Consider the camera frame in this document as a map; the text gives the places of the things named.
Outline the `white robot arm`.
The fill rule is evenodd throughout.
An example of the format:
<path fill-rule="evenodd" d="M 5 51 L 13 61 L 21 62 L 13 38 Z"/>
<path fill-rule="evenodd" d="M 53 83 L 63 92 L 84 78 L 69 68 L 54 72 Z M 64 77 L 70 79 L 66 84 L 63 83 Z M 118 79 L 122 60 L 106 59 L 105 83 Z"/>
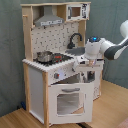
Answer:
<path fill-rule="evenodd" d="M 119 44 L 114 44 L 105 38 L 95 36 L 90 37 L 85 45 L 84 55 L 76 58 L 74 68 L 76 68 L 84 59 L 87 59 L 91 64 L 94 64 L 99 54 L 103 55 L 108 60 L 117 59 L 128 47 L 128 20 L 121 24 L 120 33 L 124 39 Z"/>

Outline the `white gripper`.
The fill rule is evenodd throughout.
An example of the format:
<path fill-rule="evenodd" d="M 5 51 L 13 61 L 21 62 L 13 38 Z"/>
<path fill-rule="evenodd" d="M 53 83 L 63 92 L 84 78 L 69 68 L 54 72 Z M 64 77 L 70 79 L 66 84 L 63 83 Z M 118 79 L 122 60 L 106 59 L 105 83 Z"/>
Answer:
<path fill-rule="evenodd" d="M 77 67 L 82 68 L 103 68 L 103 60 L 88 60 L 87 58 L 80 56 L 76 58 L 75 64 Z"/>

